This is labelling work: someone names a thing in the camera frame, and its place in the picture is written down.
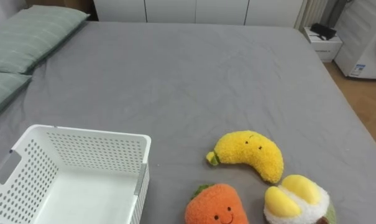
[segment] durian plush toy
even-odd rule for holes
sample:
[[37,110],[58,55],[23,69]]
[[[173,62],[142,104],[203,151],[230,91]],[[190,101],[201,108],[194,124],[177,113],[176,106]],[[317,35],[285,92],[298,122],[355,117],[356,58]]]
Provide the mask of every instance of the durian plush toy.
[[263,178],[277,183],[283,174],[283,157],[277,145],[254,131],[225,134],[206,156],[211,165],[248,164]]
[[185,210],[186,224],[249,224],[236,190],[227,184],[202,185]]
[[302,175],[289,175],[268,188],[264,214],[271,224],[336,224],[328,193]]

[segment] storage basket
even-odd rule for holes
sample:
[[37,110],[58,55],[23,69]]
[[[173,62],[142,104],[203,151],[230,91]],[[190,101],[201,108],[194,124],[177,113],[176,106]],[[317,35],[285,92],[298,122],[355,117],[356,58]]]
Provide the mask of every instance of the storage basket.
[[150,138],[31,126],[0,166],[0,224],[138,224]]

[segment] green striped pillow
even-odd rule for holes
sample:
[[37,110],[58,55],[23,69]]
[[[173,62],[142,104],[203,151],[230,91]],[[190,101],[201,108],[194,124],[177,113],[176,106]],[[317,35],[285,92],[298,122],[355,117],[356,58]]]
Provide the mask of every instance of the green striped pillow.
[[0,111],[18,94],[30,77],[27,75],[15,75],[0,73]]
[[26,73],[87,14],[56,6],[32,6],[0,24],[0,72]]

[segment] gray bed sheet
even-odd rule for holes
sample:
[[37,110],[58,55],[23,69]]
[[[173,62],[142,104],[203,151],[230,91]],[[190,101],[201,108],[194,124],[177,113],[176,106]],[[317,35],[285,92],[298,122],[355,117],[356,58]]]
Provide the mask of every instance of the gray bed sheet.
[[273,139],[283,176],[326,189],[339,223],[376,224],[376,143],[296,30],[88,22],[0,115],[0,160],[32,124],[148,134],[141,223],[184,223],[197,186],[228,183],[251,223],[269,187],[248,166],[210,167],[225,133]]

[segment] banana stem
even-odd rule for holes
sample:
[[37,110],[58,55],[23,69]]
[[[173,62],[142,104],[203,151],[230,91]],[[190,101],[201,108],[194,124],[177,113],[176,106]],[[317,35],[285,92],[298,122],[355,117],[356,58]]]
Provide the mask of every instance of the banana stem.
[[220,164],[219,158],[214,151],[209,152],[206,156],[206,159],[213,166]]

